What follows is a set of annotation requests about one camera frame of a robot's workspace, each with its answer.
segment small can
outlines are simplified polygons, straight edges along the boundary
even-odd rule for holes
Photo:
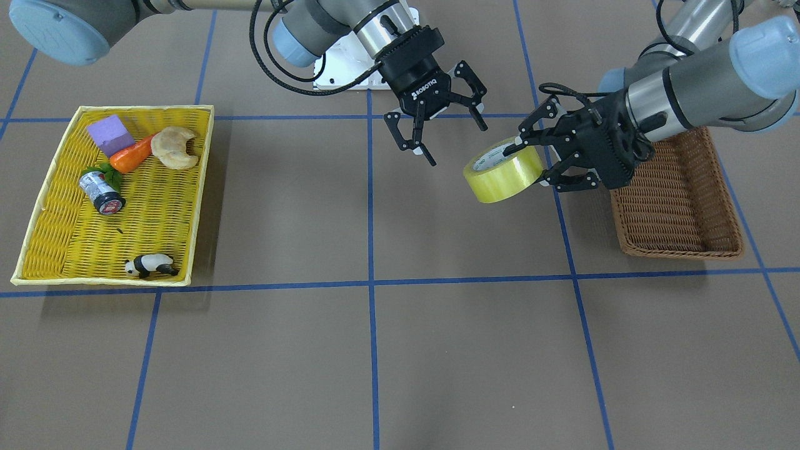
[[[112,215],[125,206],[125,199],[106,183],[106,177],[101,171],[84,174],[78,184],[89,195],[94,209],[102,215]]]

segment yellow basket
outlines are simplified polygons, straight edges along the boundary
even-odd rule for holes
[[[100,215],[78,178],[86,167],[108,161],[86,127],[114,114],[137,141],[169,126],[194,131],[198,137],[188,151],[200,161],[176,171],[150,156],[122,177],[125,207]],[[213,126],[213,106],[78,108],[47,171],[11,283],[188,285]],[[179,273],[139,279],[125,272],[126,259],[150,253],[172,256]]]

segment blue tape line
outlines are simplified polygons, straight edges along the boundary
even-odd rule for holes
[[[39,117],[39,118],[31,118],[31,119],[8,119],[8,123],[52,123],[52,122],[69,122],[70,118],[68,117]]]
[[[770,273],[798,273],[800,267],[775,267],[767,269]],[[165,294],[186,292],[228,292],[228,291],[273,291],[289,289],[321,289],[325,287],[365,287],[365,286],[407,286],[417,284],[468,284],[468,283],[535,283],[539,281],[566,281],[570,279],[627,279],[627,278],[667,278],[680,276],[715,276],[715,275],[746,275],[762,273],[760,268],[742,269],[712,269],[702,271],[652,271],[652,272],[619,272],[619,273],[587,273],[565,275],[510,275],[510,276],[484,276],[484,277],[458,277],[458,278],[418,278],[418,279],[375,279],[369,281],[329,281],[310,283],[272,283],[272,284],[231,284],[222,286],[186,286],[162,287]],[[0,292],[0,299],[20,299],[32,297],[65,297],[86,295],[134,295],[154,294],[159,289],[155,287],[128,287],[108,289],[83,289],[63,291],[20,291]]]
[[[525,57],[525,68],[528,70],[528,82],[530,83],[530,92],[534,96],[534,106],[539,106],[539,96],[536,94],[536,81],[534,80],[534,70],[530,65],[530,57],[528,57],[528,44],[525,40],[525,31],[522,29],[522,16],[519,13],[519,1],[514,0],[514,14],[517,16],[517,30],[519,31],[519,41],[522,44],[522,56]]]
[[[11,119],[11,115],[14,113],[14,108],[17,107],[19,96],[22,94],[22,88],[25,86],[25,81],[28,79],[30,68],[34,65],[34,60],[36,59],[37,53],[38,50],[35,48],[30,52],[30,58],[28,58],[28,63],[25,65],[25,70],[22,71],[22,77],[19,79],[19,83],[17,84],[17,90],[14,92],[14,97],[11,99],[11,104],[8,106],[8,111],[6,112],[6,121],[0,126],[0,140],[2,140],[2,137],[6,134],[6,128],[8,128],[9,119]]]
[[[525,56],[525,66],[528,70],[528,80],[530,82],[530,91],[534,98],[534,105],[539,105],[539,98],[536,93],[536,80],[534,79],[534,72],[533,68],[530,64],[530,58],[528,56],[528,49],[525,40],[525,32],[522,29],[522,16],[519,13],[519,2],[518,0],[514,0],[514,13],[517,16],[517,28],[519,30],[519,38],[520,42],[522,43],[522,54]],[[539,121],[539,126],[542,127],[542,121]],[[548,167],[552,165],[550,161],[550,152],[545,149],[545,156],[547,159]],[[602,393],[602,384],[600,382],[600,375],[597,368],[597,361],[594,358],[594,345],[592,344],[592,338],[589,331],[589,323],[586,319],[586,311],[583,308],[583,298],[581,295],[581,287],[578,283],[578,277],[576,276],[575,271],[575,263],[572,257],[572,248],[570,245],[570,237],[567,233],[566,229],[566,221],[564,220],[564,211],[562,209],[561,200],[558,197],[558,192],[555,190],[555,187],[552,189],[553,197],[555,199],[555,206],[558,212],[558,221],[561,224],[561,234],[564,240],[564,250],[566,252],[566,260],[567,263],[570,265],[570,278],[572,279],[572,288],[575,293],[575,301],[578,304],[578,314],[581,317],[581,327],[583,329],[583,338],[586,341],[586,353],[589,357],[589,364],[591,366],[592,371],[592,378],[594,380],[594,390],[597,393],[598,397],[598,405],[600,407],[600,415],[602,417],[602,424],[603,428],[606,432],[606,443],[608,445],[609,450],[614,450],[614,438],[611,434],[611,425],[608,419],[608,412],[606,410],[606,400],[605,396]]]
[[[528,117],[527,113],[496,113],[485,114],[484,118],[487,119],[524,119]],[[382,115],[217,115],[214,120],[221,121],[244,121],[244,120],[383,120]],[[468,114],[451,114],[439,115],[437,119],[472,119]],[[0,119],[0,122],[5,123],[53,123],[53,122],[69,122],[72,118],[69,117],[32,117],[32,118],[13,118],[13,119]]]
[[[194,104],[200,104],[200,97],[202,96],[202,86],[206,81],[206,68],[208,67],[208,57],[211,53],[211,43],[214,41],[214,27],[217,24],[217,10],[211,13],[211,24],[208,27],[208,38],[206,39],[206,52],[202,57],[202,65],[200,66],[200,78],[198,79],[198,90],[194,95]]]
[[[372,116],[372,90],[366,92],[366,115]],[[366,197],[367,197],[367,267],[369,280],[375,280],[375,245],[374,245],[374,178],[372,159],[372,120],[366,121]]]
[[[378,327],[375,320],[375,286],[370,285],[370,354],[372,360],[372,448],[381,447],[381,420],[378,402]]]
[[[139,423],[139,410],[142,407],[142,397],[145,393],[145,381],[147,380],[147,368],[150,366],[150,352],[153,349],[153,337],[155,336],[155,324],[158,322],[158,309],[161,307],[161,291],[155,294],[153,302],[153,314],[150,316],[150,328],[147,331],[147,343],[145,344],[145,355],[142,357],[142,371],[139,372],[139,383],[136,387],[136,400],[134,401],[134,412],[130,417],[130,429],[128,430],[128,443],[126,450],[132,450],[136,437],[136,427]]]
[[[352,115],[218,115],[215,120],[343,120],[370,119],[364,114]]]
[[[800,347],[798,346],[798,341],[794,337],[794,332],[792,331],[792,327],[789,324],[789,320],[786,318],[786,313],[783,311],[783,306],[781,305],[781,300],[778,298],[778,293],[775,291],[774,286],[772,285],[772,280],[770,279],[769,271],[766,269],[764,265],[764,260],[761,257],[761,252],[758,251],[758,246],[755,243],[755,238],[753,237],[753,233],[750,231],[750,225],[747,224],[747,219],[745,218],[744,210],[742,209],[742,205],[739,204],[739,200],[736,196],[736,192],[734,191],[734,186],[730,182],[730,178],[728,178],[728,172],[725,170],[724,164],[722,161],[719,163],[720,167],[722,168],[722,176],[725,178],[725,183],[728,185],[728,190],[730,191],[730,198],[734,202],[734,206],[736,207],[736,212],[739,214],[739,218],[742,221],[742,228],[745,230],[745,234],[747,235],[747,239],[750,241],[750,246],[753,248],[753,254],[755,255],[756,260],[758,261],[758,266],[761,268],[761,273],[764,276],[764,282],[766,283],[767,289],[770,291],[770,295],[772,295],[772,302],[775,305],[775,309],[778,311],[778,315],[781,317],[781,322],[783,322],[783,329],[786,330],[786,335],[789,337],[789,342],[794,349],[794,356],[797,358],[798,362],[800,363]]]
[[[800,273],[800,267],[772,267],[766,271],[769,273]]]
[[[518,283],[530,281],[563,281],[572,275],[485,276],[461,278],[376,279],[375,286],[408,286],[416,284]]]
[[[372,117],[372,90],[366,91],[366,115]],[[375,245],[374,245],[374,178],[372,159],[372,120],[366,121],[367,165],[367,271],[370,281],[370,354],[372,360],[372,447],[381,447],[381,420],[378,402],[378,327],[375,320]]]
[[[707,269],[701,271],[656,271],[656,272],[623,272],[623,273],[594,273],[577,274],[577,279],[624,279],[624,278],[659,278],[675,276],[703,276],[703,275],[745,275],[759,274],[761,269]]]
[[[528,117],[530,113],[487,113],[481,114],[484,119],[524,119]],[[402,117],[404,119],[412,119],[406,113],[402,113]],[[382,115],[373,115],[372,119],[383,119]],[[472,115],[469,114],[440,114],[436,116],[436,119],[472,119]]]

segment light blue joint cap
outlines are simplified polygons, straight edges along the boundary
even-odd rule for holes
[[[625,87],[625,67],[611,69],[602,76],[598,92],[616,92]]]
[[[767,128],[762,128],[761,130],[755,131],[744,131],[745,133],[753,133],[754,135],[760,133],[768,133],[775,128],[781,127],[789,122],[792,117],[794,117],[794,113],[797,112],[798,106],[800,106],[800,90],[796,90],[794,92],[794,102],[792,103],[792,107],[783,115],[777,122],[773,123],[772,125],[768,126]]]
[[[272,33],[272,39],[275,42],[275,48],[278,50],[278,53],[293,66],[308,67],[320,58],[309,52],[294,38],[283,23],[283,18],[278,21],[278,25]]]
[[[782,98],[800,88],[800,35],[794,20],[777,16],[730,39],[730,61],[755,94]]]
[[[111,48],[92,25],[42,0],[12,0],[8,15],[30,45],[72,66],[88,66]]]

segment tape roll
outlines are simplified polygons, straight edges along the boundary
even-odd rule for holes
[[[489,147],[464,167],[464,178],[481,203],[494,203],[522,192],[544,171],[536,148],[528,146],[510,156],[502,151],[514,143],[508,138]]]

